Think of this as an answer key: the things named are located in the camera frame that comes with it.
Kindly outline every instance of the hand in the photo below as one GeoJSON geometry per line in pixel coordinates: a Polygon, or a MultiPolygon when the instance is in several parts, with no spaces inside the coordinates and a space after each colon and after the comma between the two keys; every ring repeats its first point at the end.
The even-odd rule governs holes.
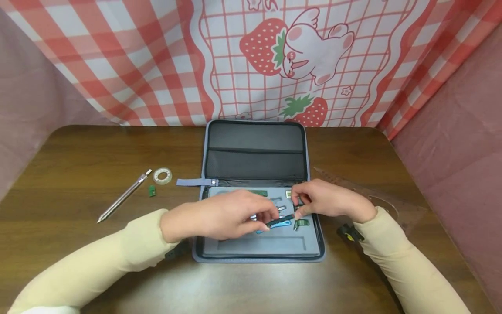
{"type": "Polygon", "coordinates": [[[362,224],[377,215],[376,208],[364,196],[320,179],[293,185],[291,200],[294,205],[298,205],[298,198],[304,205],[296,211],[295,219],[311,213],[332,217],[347,215],[362,224]]]}
{"type": "Polygon", "coordinates": [[[226,240],[258,230],[268,231],[263,220],[278,219],[279,211],[269,199],[237,190],[183,204],[164,216],[162,234],[167,243],[173,243],[193,236],[226,240]],[[250,217],[255,214],[262,221],[252,221],[250,217]]]}

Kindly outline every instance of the pink fabric backdrop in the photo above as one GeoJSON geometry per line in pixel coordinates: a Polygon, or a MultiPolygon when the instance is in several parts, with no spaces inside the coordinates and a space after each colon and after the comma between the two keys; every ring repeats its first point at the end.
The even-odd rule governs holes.
{"type": "Polygon", "coordinates": [[[502,27],[393,140],[502,312],[502,27]]]}
{"type": "Polygon", "coordinates": [[[111,124],[0,10],[0,200],[55,129],[111,124]]]}
{"type": "Polygon", "coordinates": [[[496,0],[0,0],[124,125],[378,126],[392,138],[502,18],[496,0]]]}

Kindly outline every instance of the beige sleeve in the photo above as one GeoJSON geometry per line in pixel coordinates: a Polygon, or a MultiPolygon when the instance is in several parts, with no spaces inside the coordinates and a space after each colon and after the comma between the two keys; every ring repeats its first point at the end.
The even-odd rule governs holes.
{"type": "Polygon", "coordinates": [[[47,268],[21,291],[8,313],[36,306],[81,308],[126,273],[155,266],[178,244],[162,237],[160,218],[166,211],[133,220],[47,268]]]}
{"type": "Polygon", "coordinates": [[[437,268],[408,241],[398,223],[381,207],[364,224],[354,223],[362,234],[364,253],[389,280],[407,314],[470,313],[437,268]]]}

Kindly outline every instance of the gray zipper case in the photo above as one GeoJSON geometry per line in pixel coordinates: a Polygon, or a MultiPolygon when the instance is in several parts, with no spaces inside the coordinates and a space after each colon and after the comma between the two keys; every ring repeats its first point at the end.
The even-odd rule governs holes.
{"type": "MultiPolygon", "coordinates": [[[[307,139],[301,124],[214,120],[206,127],[201,177],[178,179],[177,185],[200,186],[200,199],[233,189],[265,190],[282,200],[280,212],[293,213],[285,192],[310,179],[307,139]]],[[[313,263],[325,257],[325,243],[317,215],[308,226],[293,231],[272,228],[261,234],[217,241],[195,237],[192,255],[202,263],[313,263]]]]}

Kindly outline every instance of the case strap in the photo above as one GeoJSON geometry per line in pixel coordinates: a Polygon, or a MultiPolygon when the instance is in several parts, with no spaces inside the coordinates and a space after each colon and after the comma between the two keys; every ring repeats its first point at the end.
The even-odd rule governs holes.
{"type": "Polygon", "coordinates": [[[218,179],[205,179],[205,178],[178,179],[178,181],[176,181],[176,185],[178,185],[178,186],[203,186],[203,185],[218,186],[218,179]]]}

